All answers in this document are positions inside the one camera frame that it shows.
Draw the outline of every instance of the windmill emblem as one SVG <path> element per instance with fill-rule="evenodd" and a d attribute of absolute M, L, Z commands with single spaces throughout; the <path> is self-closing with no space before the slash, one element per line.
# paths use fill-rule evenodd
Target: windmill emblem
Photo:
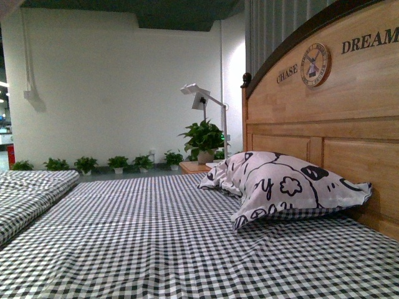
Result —
<path fill-rule="evenodd" d="M 330 73 L 331 58 L 322 44 L 313 44 L 305 52 L 300 64 L 300 76 L 309 87 L 322 84 Z"/>
<path fill-rule="evenodd" d="M 320 54 L 320 51 L 317 52 L 317 54 L 314 58 L 310 58 L 307 54 L 305 55 L 306 59 L 310 61 L 310 66 L 306 73 L 309 76 L 309 78 L 315 77 L 316 73 L 319 72 L 319 70 L 320 70 L 316 66 L 316 59 L 317 59 L 317 56 L 319 56 L 319 54 Z"/>

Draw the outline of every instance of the green plant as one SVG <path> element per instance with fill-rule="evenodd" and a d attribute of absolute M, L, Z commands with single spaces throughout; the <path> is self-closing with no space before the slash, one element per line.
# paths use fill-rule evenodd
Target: green plant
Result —
<path fill-rule="evenodd" d="M 133 160 L 133 165 L 139 168 L 150 169 L 153 167 L 153 161 L 150 160 L 150 155 L 138 156 Z"/>
<path fill-rule="evenodd" d="M 111 168 L 125 168 L 129 166 L 127 160 L 128 158 L 126 158 L 125 156 L 115 156 L 108 159 L 108 165 Z"/>
<path fill-rule="evenodd" d="M 215 160 L 223 160 L 224 159 L 224 148 L 221 151 L 216 151 L 214 153 Z"/>
<path fill-rule="evenodd" d="M 193 153 L 190 153 L 188 156 L 188 161 L 198 161 L 198 154 L 194 155 Z"/>
<path fill-rule="evenodd" d="M 68 170 L 69 165 L 65 160 L 52 159 L 49 158 L 48 162 L 43 163 L 47 170 L 57 171 L 57 170 Z"/>
<path fill-rule="evenodd" d="M 191 155 L 194 157 L 197 157 L 200 151 L 213 154 L 212 150 L 224 145 L 223 132 L 210 121 L 203 120 L 200 124 L 193 123 L 186 129 L 189 129 L 188 132 L 179 134 L 179 136 L 190 137 L 190 140 L 185 143 L 185 151 L 191 150 Z"/>
<path fill-rule="evenodd" d="M 171 151 L 171 149 L 169 149 L 166 153 L 165 153 L 165 160 L 166 160 L 166 164 L 168 166 L 171 165 L 179 165 L 180 162 L 183 162 L 183 155 L 182 154 L 178 154 L 178 153 L 174 153 Z"/>
<path fill-rule="evenodd" d="M 95 165 L 97 165 L 97 159 L 93 159 L 93 157 L 81 157 L 76 160 L 74 165 L 77 169 L 87 173 L 90 170 L 95 169 Z"/>
<path fill-rule="evenodd" d="M 33 170 L 33 165 L 28 160 L 22 160 L 15 162 L 12 166 L 12 170 Z"/>

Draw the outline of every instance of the headboard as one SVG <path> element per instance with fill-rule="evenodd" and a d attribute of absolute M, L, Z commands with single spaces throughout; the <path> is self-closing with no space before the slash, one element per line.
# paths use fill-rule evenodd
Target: headboard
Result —
<path fill-rule="evenodd" d="M 251 83 L 244 150 L 276 151 L 373 184 L 348 211 L 399 240 L 399 0 L 342 1 L 298 28 Z"/>

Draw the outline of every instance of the bedpost finial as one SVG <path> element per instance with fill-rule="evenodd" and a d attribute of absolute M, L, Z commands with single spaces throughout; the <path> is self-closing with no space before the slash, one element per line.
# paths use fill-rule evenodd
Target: bedpost finial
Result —
<path fill-rule="evenodd" d="M 251 83 L 252 80 L 252 75 L 250 73 L 245 73 L 243 75 L 243 81 L 244 83 L 241 85 L 241 88 L 246 88 L 248 87 L 249 83 Z"/>

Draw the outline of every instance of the power outlet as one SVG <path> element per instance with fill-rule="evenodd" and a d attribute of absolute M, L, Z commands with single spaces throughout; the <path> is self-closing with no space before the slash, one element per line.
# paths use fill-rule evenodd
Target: power outlet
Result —
<path fill-rule="evenodd" d="M 33 91 L 24 91 L 25 100 L 33 100 Z"/>

